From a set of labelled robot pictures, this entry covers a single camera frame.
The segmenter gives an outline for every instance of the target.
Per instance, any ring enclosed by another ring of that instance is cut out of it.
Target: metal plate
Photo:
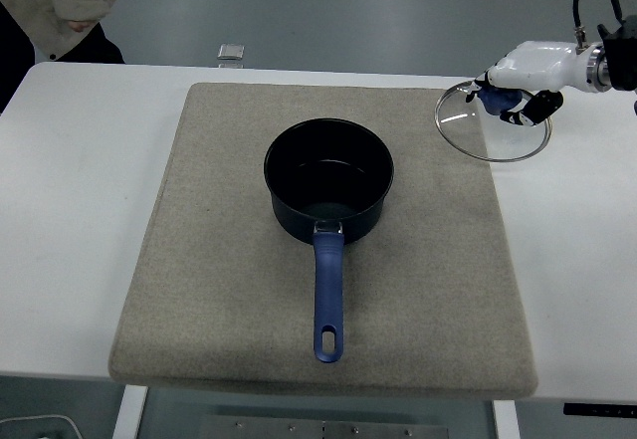
[[[222,44],[217,59],[243,59],[244,46],[242,44]]]
[[[448,439],[446,427],[208,415],[199,439]]]

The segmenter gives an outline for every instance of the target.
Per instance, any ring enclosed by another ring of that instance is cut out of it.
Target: glass lid
[[[538,125],[517,125],[488,113],[478,96],[471,96],[471,81],[450,88],[436,104],[436,126],[461,152],[489,162],[516,162],[541,152],[552,132],[548,117]],[[522,103],[531,94],[522,91]]]

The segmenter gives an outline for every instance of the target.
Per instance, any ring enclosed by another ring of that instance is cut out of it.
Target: handle hole
[[[336,351],[336,331],[334,328],[326,327],[323,329],[321,349],[326,354],[333,354]]]

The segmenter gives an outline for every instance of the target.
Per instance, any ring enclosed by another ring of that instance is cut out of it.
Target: person
[[[100,25],[115,0],[0,0],[0,112],[27,71],[35,45],[52,61],[123,64]]]

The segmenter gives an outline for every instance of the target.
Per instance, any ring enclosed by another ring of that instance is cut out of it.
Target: small object
[[[242,44],[222,44],[219,48],[217,59],[231,59],[238,61],[243,59],[244,46]]]

